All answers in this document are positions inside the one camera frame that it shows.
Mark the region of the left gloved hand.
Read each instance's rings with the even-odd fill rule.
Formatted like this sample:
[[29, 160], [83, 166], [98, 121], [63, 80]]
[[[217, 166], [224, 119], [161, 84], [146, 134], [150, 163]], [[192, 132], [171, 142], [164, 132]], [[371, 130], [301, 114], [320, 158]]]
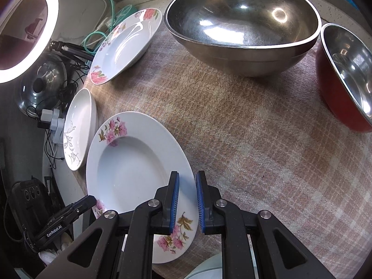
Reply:
[[58, 255], [61, 254], [69, 245], [73, 242], [70, 235], [64, 232], [59, 239], [56, 249], [46, 249], [38, 253], [38, 257], [42, 260], [45, 266], [48, 266], [53, 262]]

